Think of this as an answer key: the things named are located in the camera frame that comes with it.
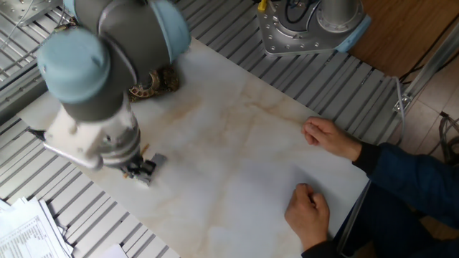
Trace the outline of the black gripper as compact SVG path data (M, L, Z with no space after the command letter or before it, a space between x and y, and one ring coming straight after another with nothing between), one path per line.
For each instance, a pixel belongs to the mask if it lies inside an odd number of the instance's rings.
M120 167L125 178L136 178L142 173L152 176L156 169L156 163L144 160L141 153L137 152L130 160Z

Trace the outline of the person's left hand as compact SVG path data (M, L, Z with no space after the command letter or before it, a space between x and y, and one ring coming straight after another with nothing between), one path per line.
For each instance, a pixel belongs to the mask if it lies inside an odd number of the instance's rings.
M327 240L329 219L325 197L307 183L298 184L285 211L285 220L300 239L304 251Z

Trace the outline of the person's right hand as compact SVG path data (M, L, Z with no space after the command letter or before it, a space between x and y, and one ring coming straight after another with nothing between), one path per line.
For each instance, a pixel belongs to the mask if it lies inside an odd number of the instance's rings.
M335 156L356 161L361 154L361 142L338 128L331 120L309 117L301 132L309 145L319 145Z

